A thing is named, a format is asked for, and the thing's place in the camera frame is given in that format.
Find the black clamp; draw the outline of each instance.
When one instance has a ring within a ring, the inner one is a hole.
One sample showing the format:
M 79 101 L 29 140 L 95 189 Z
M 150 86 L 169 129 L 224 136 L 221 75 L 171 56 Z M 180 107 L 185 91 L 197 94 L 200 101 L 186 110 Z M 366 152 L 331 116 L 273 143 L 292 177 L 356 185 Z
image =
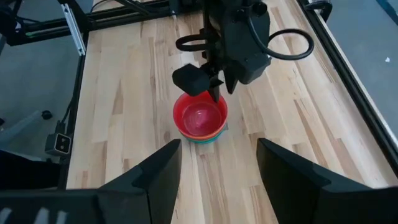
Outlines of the black clamp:
M 329 19 L 333 5 L 330 1 L 316 1 L 304 6 L 305 10 L 321 10 L 320 15 L 322 19 L 326 22 Z

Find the stacked bowls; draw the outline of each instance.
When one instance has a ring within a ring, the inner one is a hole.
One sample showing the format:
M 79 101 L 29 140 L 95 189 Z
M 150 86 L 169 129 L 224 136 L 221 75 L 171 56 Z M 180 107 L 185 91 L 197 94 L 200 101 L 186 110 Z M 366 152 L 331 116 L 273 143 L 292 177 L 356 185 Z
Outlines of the stacked bowls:
M 226 127 L 228 108 L 220 95 L 217 103 L 207 91 L 189 96 L 182 94 L 174 104 L 175 125 L 189 141 L 206 144 L 215 141 Z

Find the wood grain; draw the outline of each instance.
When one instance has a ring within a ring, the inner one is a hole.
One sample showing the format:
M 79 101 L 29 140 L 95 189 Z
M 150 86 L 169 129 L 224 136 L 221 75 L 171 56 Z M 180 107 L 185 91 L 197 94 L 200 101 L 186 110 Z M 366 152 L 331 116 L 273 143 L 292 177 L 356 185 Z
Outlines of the wood grain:
M 316 38 L 295 0 L 268 0 L 271 32 L 300 28 Z M 117 6 L 106 3 L 98 9 Z M 201 15 L 146 21 L 90 33 L 81 86 L 69 189 L 96 188 L 174 138 L 172 108 L 182 94 L 172 72 L 204 62 L 180 52 L 177 38 L 198 33 Z M 270 48 L 296 54 L 296 35 Z M 208 145 L 182 139 L 183 161 L 172 223 L 277 223 L 256 162 L 257 138 L 271 141 L 370 187 L 397 185 L 319 41 L 306 59 L 272 60 L 234 95 L 221 88 L 228 130 Z

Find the wheel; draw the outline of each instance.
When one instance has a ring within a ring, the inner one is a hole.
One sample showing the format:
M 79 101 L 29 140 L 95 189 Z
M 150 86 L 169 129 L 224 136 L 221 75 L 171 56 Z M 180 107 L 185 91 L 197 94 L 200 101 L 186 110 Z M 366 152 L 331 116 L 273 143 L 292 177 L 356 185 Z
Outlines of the wheel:
M 42 118 L 44 120 L 48 120 L 52 118 L 52 113 L 50 111 L 43 111 L 42 112 Z

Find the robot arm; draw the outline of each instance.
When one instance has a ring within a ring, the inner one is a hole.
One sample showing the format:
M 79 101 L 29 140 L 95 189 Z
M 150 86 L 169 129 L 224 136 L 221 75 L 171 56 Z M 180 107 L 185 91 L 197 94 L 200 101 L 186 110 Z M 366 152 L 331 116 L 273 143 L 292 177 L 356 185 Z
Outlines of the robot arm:
M 179 50 L 203 51 L 202 56 L 207 59 L 200 68 L 188 64 L 173 73 L 174 83 L 191 96 L 209 91 L 218 101 L 223 83 L 218 79 L 221 70 L 228 93 L 232 94 L 238 81 L 247 85 L 260 77 L 272 57 L 299 60 L 313 51 L 313 39 L 302 30 L 280 30 L 270 36 L 268 8 L 261 0 L 203 0 L 202 10 L 204 28 L 200 33 L 176 41 Z M 304 36 L 309 44 L 307 51 L 283 55 L 268 49 L 269 41 L 287 33 Z M 205 44 L 185 45 L 194 40 L 204 40 Z

